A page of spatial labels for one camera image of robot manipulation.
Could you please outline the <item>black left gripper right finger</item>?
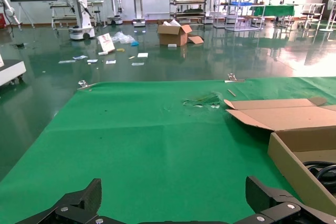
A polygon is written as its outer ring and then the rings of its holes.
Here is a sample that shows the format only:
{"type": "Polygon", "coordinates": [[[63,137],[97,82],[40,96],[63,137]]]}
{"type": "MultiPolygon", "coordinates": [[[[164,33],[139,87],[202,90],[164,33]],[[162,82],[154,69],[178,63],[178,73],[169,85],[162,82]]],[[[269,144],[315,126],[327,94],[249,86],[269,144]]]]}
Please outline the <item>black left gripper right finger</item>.
{"type": "Polygon", "coordinates": [[[255,176],[246,177],[245,197],[255,214],[237,223],[335,223],[335,216],[308,207],[286,190],[268,187],[255,176]]]}

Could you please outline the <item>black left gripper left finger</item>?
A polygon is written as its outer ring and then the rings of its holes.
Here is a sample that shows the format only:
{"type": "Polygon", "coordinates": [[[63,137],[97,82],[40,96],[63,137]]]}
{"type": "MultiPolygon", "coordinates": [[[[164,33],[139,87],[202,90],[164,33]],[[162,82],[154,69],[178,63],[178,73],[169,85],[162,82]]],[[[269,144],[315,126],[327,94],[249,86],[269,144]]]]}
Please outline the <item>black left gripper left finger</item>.
{"type": "Polygon", "coordinates": [[[98,216],[102,202],[102,183],[93,179],[79,191],[64,194],[52,207],[19,223],[89,223],[98,216]]]}

